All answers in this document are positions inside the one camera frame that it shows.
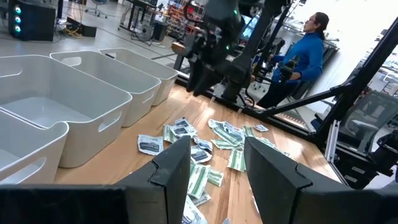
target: wooden table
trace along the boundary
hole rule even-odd
[[[151,112],[130,128],[123,129],[117,140],[103,149],[86,164],[74,169],[58,169],[58,184],[113,184],[130,172],[140,168],[153,157],[137,150],[137,135],[161,136],[164,124],[172,124],[176,119],[186,117],[198,130],[200,139],[216,139],[216,134],[208,127],[207,121],[227,120],[242,128],[260,122],[250,116],[237,114],[217,103],[211,103],[204,96],[193,97],[184,88],[175,86],[167,100],[152,107]],[[289,152],[297,162],[311,167],[315,171],[336,181],[338,178],[328,165],[317,147],[298,137],[287,134],[277,128],[263,124],[269,131],[256,132],[257,136],[268,138],[285,152]],[[214,146],[213,158],[208,162],[213,169],[224,172],[221,187],[207,183],[206,192],[212,199],[198,208],[209,224],[220,224],[229,218],[232,224],[261,223],[252,198],[248,177],[245,172],[227,168],[230,151]]]

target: white wall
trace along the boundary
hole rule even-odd
[[[343,83],[364,56],[372,41],[383,29],[387,29],[397,16],[396,0],[308,0],[315,12],[329,15],[330,27],[341,33],[339,52],[324,69],[321,77],[307,93],[312,96]],[[323,113],[322,102],[307,105],[311,110]]]

